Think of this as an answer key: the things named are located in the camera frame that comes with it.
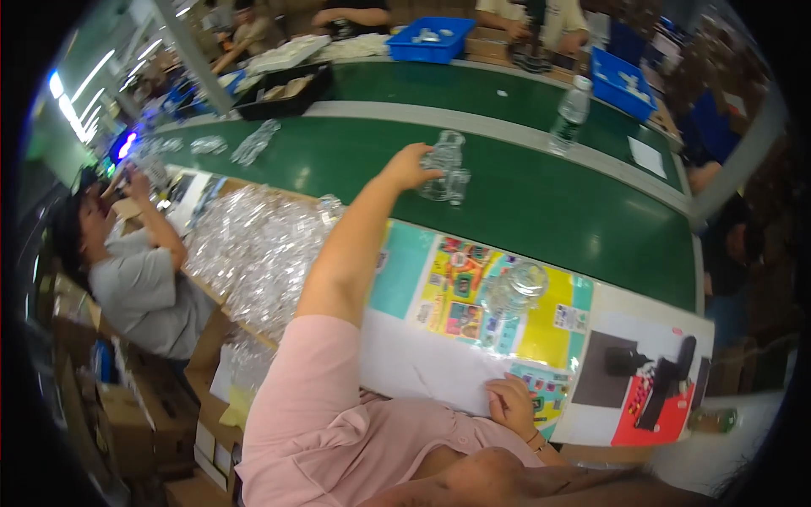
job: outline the bottle cap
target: bottle cap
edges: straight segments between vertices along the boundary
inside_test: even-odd
[[[588,92],[591,90],[591,79],[585,77],[584,75],[576,75],[574,76],[574,86],[578,90]]]

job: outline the black plastic tray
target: black plastic tray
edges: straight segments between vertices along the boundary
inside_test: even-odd
[[[295,97],[277,101],[256,101],[256,93],[260,89],[268,91],[274,86],[287,84],[291,79],[304,77],[307,74],[313,74],[312,79]],[[244,92],[237,103],[234,104],[234,109],[239,111],[242,117],[248,121],[300,116],[310,108],[313,102],[324,95],[333,85],[333,81],[333,66],[328,62],[302,65],[273,72],[265,75],[259,83],[254,84]]]

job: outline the gray t-shirt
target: gray t-shirt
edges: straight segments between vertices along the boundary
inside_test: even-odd
[[[108,322],[152,354],[189,359],[216,306],[172,269],[168,248],[152,248],[146,229],[105,243],[113,256],[90,270],[90,288]]]

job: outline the beige shirt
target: beige shirt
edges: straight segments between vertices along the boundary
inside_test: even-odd
[[[524,23],[529,21],[526,8],[509,0],[476,0],[476,11],[490,12],[502,18],[520,20]],[[564,32],[588,29],[578,0],[547,0],[547,15],[541,29],[543,45],[547,48],[557,47]]]
[[[240,25],[234,33],[235,45],[242,44],[246,39],[251,40],[247,48],[248,54],[256,56],[268,49],[275,48],[281,38],[277,33],[276,26],[271,23],[269,18],[256,16],[253,23]]]

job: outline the finger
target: finger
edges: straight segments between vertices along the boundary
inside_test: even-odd
[[[526,396],[524,394],[519,394],[512,385],[501,384],[501,382],[506,383],[507,381],[491,380],[490,382],[487,382],[485,389],[501,396],[507,408],[515,407],[519,403],[525,402]]]
[[[505,373],[504,378],[507,379],[507,380],[511,380],[511,381],[515,382],[516,384],[521,384],[521,389],[520,390],[523,393],[529,393],[530,392],[530,386],[520,376],[513,375],[512,373]]]
[[[488,390],[487,399],[490,405],[490,416],[498,424],[504,424],[507,421],[507,417],[504,415],[504,405],[499,395]]]

